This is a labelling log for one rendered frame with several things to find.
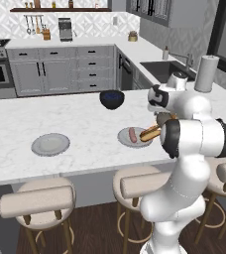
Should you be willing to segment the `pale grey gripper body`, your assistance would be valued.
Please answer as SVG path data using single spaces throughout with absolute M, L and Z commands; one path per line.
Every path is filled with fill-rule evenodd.
M 175 119 L 175 114 L 170 114 L 167 112 L 160 112 L 157 114 L 157 124 L 162 127 L 168 120 Z

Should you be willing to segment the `brown hot dog bun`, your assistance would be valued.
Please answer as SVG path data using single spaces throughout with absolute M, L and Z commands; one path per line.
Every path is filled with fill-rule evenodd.
M 146 129 L 140 134 L 140 140 L 142 142 L 148 142 L 161 134 L 161 127 L 156 124 L 149 129 Z

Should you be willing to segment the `pink sausage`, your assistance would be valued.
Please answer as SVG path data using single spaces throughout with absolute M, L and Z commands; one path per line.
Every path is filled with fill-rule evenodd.
M 129 128 L 129 138 L 132 141 L 132 143 L 137 143 L 137 137 L 136 137 L 136 133 L 135 133 L 135 128 L 134 127 L 130 127 Z

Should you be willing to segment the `grey plate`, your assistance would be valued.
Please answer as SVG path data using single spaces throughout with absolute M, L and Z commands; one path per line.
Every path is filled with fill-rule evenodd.
M 130 139 L 130 136 L 129 136 L 129 127 L 126 127 L 124 129 L 122 129 L 118 135 L 117 135 L 117 138 L 118 138 L 118 141 L 124 145 L 124 146 L 127 146 L 129 148 L 135 148 L 135 149 L 140 149 L 140 148 L 143 148 L 143 147 L 148 147 L 150 146 L 153 141 L 152 140 L 149 140 L 147 142 L 142 142 L 140 140 L 140 134 L 144 131 L 144 128 L 141 128 L 141 127 L 135 127 L 134 128 L 135 130 L 135 135 L 137 137 L 137 142 L 136 143 L 133 143 Z
M 37 138 L 31 150 L 41 157 L 53 157 L 65 152 L 70 145 L 69 139 L 60 133 L 45 134 Z

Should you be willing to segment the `dark blue bowl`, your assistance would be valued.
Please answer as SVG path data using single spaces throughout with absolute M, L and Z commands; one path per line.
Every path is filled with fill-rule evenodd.
M 124 100 L 125 94 L 119 90 L 105 90 L 99 94 L 100 102 L 109 110 L 115 110 L 120 107 Z

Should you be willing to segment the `dark kitchen sink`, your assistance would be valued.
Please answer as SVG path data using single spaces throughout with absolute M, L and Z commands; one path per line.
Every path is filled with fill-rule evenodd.
M 185 66 L 177 61 L 170 62 L 147 62 L 142 66 L 160 83 L 166 83 L 170 75 L 175 71 L 181 71 L 188 77 L 188 81 L 195 81 L 196 73 L 193 70 L 187 70 Z

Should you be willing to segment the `dark dishwasher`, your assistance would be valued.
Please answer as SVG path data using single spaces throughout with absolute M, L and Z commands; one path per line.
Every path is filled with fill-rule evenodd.
M 133 66 L 121 52 L 117 53 L 116 85 L 120 90 L 133 89 Z

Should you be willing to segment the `white paper towel roll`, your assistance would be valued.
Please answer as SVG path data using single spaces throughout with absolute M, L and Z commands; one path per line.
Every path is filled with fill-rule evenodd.
M 212 84 L 219 63 L 216 56 L 202 56 L 195 79 L 194 89 L 198 92 L 208 93 L 212 90 Z

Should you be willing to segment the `silver tap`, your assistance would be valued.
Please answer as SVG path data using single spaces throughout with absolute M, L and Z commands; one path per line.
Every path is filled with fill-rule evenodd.
M 172 53 L 172 52 L 169 52 L 169 54 L 171 56 L 174 56 L 174 57 L 180 57 L 180 58 L 186 59 L 186 63 L 185 63 L 186 71 L 189 71 L 192 68 L 192 66 L 193 66 L 193 55 L 191 53 L 188 53 L 186 56 L 176 54 L 176 53 Z

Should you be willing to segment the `beige cushioned bar stool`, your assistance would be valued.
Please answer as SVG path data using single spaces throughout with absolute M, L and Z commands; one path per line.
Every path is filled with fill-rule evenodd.
M 123 237 L 123 254 L 127 254 L 128 243 L 145 243 L 151 237 L 141 240 L 129 237 L 131 212 L 139 212 L 142 197 L 162 187 L 169 177 L 169 172 L 162 173 L 153 166 L 126 168 L 115 173 L 112 189 L 117 200 L 117 232 Z
M 2 218 L 15 217 L 25 228 L 33 254 L 40 254 L 38 239 L 46 246 L 44 232 L 61 225 L 66 242 L 62 254 L 72 254 L 74 232 L 70 215 L 75 202 L 74 185 L 66 178 L 31 181 L 17 192 L 1 196 L 0 215 Z
M 211 170 L 209 183 L 206 189 L 211 193 L 211 196 L 208 199 L 205 212 L 203 214 L 202 220 L 200 221 L 200 225 L 198 227 L 194 240 L 195 243 L 199 242 L 203 229 L 207 227 L 206 221 L 212 210 L 213 205 L 215 204 L 216 197 L 217 196 L 226 197 L 226 158 L 208 157 L 206 161 L 208 162 Z M 220 232 L 218 234 L 219 239 L 223 237 L 226 231 L 226 213 L 222 212 L 222 214 L 223 220 L 219 225 L 210 225 L 210 228 L 220 227 Z

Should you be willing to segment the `grey base cupboard run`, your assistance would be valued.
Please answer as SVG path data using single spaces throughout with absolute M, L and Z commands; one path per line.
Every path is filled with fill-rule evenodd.
M 112 46 L 7 50 L 19 96 L 91 92 L 113 87 Z

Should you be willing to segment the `silver coffee machine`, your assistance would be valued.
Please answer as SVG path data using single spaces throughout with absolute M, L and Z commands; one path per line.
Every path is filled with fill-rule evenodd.
M 59 38 L 62 42 L 72 41 L 72 27 L 69 18 L 58 19 Z

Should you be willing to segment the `grey glass-front wall cupboards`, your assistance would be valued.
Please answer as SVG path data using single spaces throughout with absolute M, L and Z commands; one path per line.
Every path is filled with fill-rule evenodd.
M 170 23 L 172 0 L 126 0 L 126 10 L 163 26 Z

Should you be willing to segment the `dark wooden wall shelf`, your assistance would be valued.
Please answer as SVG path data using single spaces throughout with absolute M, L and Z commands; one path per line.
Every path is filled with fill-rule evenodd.
M 112 12 L 110 8 L 13 8 L 10 12 Z

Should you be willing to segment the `rail with hanging tools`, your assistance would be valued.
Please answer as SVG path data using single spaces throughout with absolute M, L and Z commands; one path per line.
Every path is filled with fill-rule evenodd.
M 43 32 L 43 15 L 25 15 L 28 35 L 38 35 Z

